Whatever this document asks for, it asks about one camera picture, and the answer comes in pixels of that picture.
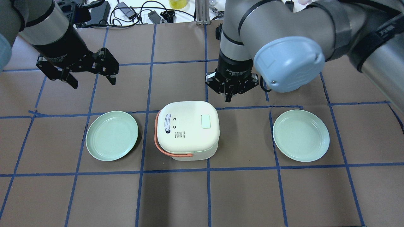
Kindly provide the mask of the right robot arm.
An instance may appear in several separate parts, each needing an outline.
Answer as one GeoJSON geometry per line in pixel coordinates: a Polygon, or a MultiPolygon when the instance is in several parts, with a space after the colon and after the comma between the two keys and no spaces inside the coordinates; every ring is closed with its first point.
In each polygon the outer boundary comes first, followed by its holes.
{"type": "Polygon", "coordinates": [[[227,0],[218,30],[205,82],[226,102],[263,81],[266,92],[294,91],[346,55],[403,111],[402,0],[318,0],[298,12],[281,0],[227,0]]]}

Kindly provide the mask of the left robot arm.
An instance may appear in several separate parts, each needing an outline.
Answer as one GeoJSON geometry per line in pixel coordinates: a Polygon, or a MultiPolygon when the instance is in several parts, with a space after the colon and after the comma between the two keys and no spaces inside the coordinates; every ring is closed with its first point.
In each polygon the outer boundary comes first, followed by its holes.
{"type": "Polygon", "coordinates": [[[107,48],[91,52],[74,28],[75,16],[88,21],[89,4],[74,1],[2,0],[1,1],[1,70],[9,63],[17,36],[39,52],[36,66],[51,81],[60,80],[77,89],[75,72],[105,76],[116,84],[119,63],[107,48]]]}

